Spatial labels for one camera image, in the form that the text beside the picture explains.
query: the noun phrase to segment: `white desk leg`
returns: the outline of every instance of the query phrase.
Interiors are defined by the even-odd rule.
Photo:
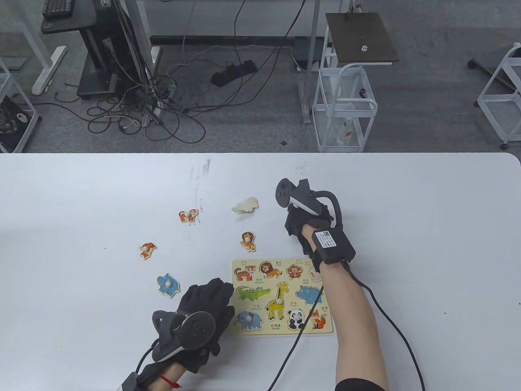
[[[304,116],[305,124],[311,123],[307,98],[309,96],[309,89],[311,88],[311,66],[313,65],[313,55],[315,53],[315,40],[317,38],[319,12],[320,12],[320,0],[315,0],[315,10],[313,11],[313,23],[312,23],[312,27],[311,27],[311,40],[309,43],[309,54],[307,56],[306,84],[303,85],[302,80],[299,79],[300,105],[302,107],[302,115]]]
[[[138,41],[139,51],[152,73],[149,77],[153,77],[161,48],[159,46],[152,47],[150,44],[150,27],[143,2],[139,0],[125,0],[125,5],[129,13],[130,23],[134,29],[135,38]]]
[[[36,82],[33,84],[32,93],[34,95],[40,95],[47,87],[49,80],[53,76],[56,68],[60,64],[61,59],[67,51],[66,46],[58,46],[52,56],[49,56],[49,52],[45,48],[45,44],[36,31],[31,28],[31,22],[26,15],[24,8],[19,0],[5,0],[5,3],[9,7],[9,10],[16,19],[19,29],[23,35],[26,36],[29,45],[33,49],[36,57],[43,66],[42,73],[38,76]]]

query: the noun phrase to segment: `red string bracelet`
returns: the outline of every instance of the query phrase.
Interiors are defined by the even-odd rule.
[[[174,382],[171,382],[170,380],[168,380],[166,377],[164,376],[160,376],[159,377],[160,379],[164,380],[165,382],[167,382],[168,384],[170,384],[172,386],[172,388],[181,388],[181,386],[177,383],[174,383]]]

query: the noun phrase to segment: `wooden puzzle board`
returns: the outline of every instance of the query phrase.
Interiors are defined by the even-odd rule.
[[[232,280],[233,329],[242,335],[298,334],[322,287],[310,259],[234,260]],[[322,293],[304,333],[332,331]]]

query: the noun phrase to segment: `keyboard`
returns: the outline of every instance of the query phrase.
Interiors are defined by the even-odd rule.
[[[45,0],[42,15],[44,18],[62,18],[72,15],[74,0]]]

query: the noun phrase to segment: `white wall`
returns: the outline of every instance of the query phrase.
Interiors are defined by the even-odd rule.
[[[144,0],[151,35],[184,35],[193,0]],[[344,0],[344,8],[349,0]],[[246,0],[237,19],[238,36],[284,36],[301,5],[300,0]],[[188,35],[231,35],[241,0],[207,0],[195,4]],[[318,36],[326,29],[325,13],[338,12],[339,0],[322,0]],[[307,0],[289,36],[309,36],[314,0]]]

